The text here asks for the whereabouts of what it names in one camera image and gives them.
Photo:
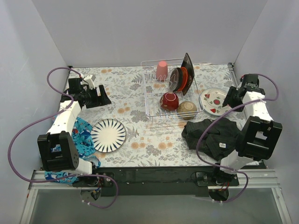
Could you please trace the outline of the strawberry pattern white plate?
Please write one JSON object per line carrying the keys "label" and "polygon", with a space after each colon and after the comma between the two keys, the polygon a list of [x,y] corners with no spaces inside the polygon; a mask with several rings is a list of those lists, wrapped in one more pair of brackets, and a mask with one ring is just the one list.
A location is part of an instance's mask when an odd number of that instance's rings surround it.
{"label": "strawberry pattern white plate", "polygon": [[229,105],[222,106],[226,95],[227,92],[219,88],[204,90],[200,95],[204,111],[214,116],[221,116],[229,111],[231,109]]}

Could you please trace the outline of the striped white round plate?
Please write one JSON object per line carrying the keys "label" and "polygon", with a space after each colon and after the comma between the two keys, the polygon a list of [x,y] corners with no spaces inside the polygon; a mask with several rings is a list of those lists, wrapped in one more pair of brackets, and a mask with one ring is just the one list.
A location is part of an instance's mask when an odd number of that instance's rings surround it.
{"label": "striped white round plate", "polygon": [[103,119],[91,130],[94,148],[100,153],[110,153],[118,150],[127,136],[125,126],[116,119]]}

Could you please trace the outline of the beige bowl black inside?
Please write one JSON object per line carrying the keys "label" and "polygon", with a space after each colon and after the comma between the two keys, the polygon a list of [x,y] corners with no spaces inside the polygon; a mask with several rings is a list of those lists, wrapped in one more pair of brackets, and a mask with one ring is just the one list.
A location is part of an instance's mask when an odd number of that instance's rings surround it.
{"label": "beige bowl black inside", "polygon": [[178,106],[177,113],[179,118],[190,120],[196,116],[197,107],[191,101],[184,101]]}

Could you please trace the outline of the orange round plate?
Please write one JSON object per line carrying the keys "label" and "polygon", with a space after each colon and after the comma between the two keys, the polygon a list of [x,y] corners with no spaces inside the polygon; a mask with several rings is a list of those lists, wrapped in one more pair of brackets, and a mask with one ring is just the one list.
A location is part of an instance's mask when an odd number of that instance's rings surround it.
{"label": "orange round plate", "polygon": [[183,89],[186,86],[187,81],[188,81],[188,72],[187,72],[187,69],[185,67],[181,67],[181,71],[183,73],[183,80],[182,80],[182,84],[180,86],[179,91],[183,91]]}

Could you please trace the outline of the black floral square plate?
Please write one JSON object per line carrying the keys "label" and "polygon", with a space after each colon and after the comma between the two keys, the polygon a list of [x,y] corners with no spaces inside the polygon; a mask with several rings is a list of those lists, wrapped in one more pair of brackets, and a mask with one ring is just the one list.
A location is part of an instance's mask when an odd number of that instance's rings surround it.
{"label": "black floral square plate", "polygon": [[183,62],[181,64],[181,67],[186,68],[187,75],[188,75],[187,83],[186,83],[185,87],[182,90],[182,93],[185,96],[187,94],[188,90],[190,89],[192,83],[193,83],[194,75],[195,75],[194,67],[193,67],[193,64],[191,62],[191,59],[190,59],[190,56],[189,56],[188,53],[185,53]]}

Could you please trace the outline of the red floral bowl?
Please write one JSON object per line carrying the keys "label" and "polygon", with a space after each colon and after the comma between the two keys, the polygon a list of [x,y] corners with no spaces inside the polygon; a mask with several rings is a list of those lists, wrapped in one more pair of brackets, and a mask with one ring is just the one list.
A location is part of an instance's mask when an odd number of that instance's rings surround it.
{"label": "red floral bowl", "polygon": [[178,96],[173,92],[167,92],[159,100],[160,107],[166,111],[175,111],[179,106]]}

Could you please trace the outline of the pink plastic cup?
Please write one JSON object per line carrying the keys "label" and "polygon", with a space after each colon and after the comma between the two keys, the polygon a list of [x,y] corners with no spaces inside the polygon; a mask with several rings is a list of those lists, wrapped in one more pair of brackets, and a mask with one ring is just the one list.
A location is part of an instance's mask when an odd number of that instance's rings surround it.
{"label": "pink plastic cup", "polygon": [[168,64],[166,61],[160,61],[157,65],[156,79],[164,81],[168,76]]}

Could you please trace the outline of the black round plate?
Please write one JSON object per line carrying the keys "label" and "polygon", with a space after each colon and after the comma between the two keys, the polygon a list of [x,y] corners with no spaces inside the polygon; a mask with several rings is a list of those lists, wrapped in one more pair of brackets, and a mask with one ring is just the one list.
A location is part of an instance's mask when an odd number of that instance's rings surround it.
{"label": "black round plate", "polygon": [[181,70],[181,68],[176,68],[177,71],[178,71],[178,82],[177,82],[177,86],[176,86],[176,89],[175,91],[178,91],[182,85],[182,82],[183,82],[183,72]]}

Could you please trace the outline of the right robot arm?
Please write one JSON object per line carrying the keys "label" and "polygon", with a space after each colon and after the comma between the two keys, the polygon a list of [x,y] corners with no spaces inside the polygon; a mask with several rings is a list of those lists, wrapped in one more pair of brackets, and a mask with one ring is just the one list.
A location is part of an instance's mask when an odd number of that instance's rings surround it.
{"label": "right robot arm", "polygon": [[245,74],[238,87],[230,87],[223,107],[236,112],[245,111],[248,119],[236,139],[233,152],[220,161],[211,174],[212,182],[222,185],[230,182],[236,172],[253,161],[271,157],[282,132],[282,124],[268,113],[264,89],[259,87],[258,74]]}

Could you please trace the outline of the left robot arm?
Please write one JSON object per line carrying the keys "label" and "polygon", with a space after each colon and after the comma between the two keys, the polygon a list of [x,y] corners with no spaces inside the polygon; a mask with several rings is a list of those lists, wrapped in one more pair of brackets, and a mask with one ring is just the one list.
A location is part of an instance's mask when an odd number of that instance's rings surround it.
{"label": "left robot arm", "polygon": [[60,114],[50,130],[37,139],[47,180],[73,184],[78,181],[76,174],[84,173],[83,181],[88,186],[99,183],[99,174],[93,171],[100,161],[93,155],[92,126],[78,116],[82,108],[111,103],[104,87],[95,86],[94,80],[94,75],[68,80],[69,87],[60,99]]}

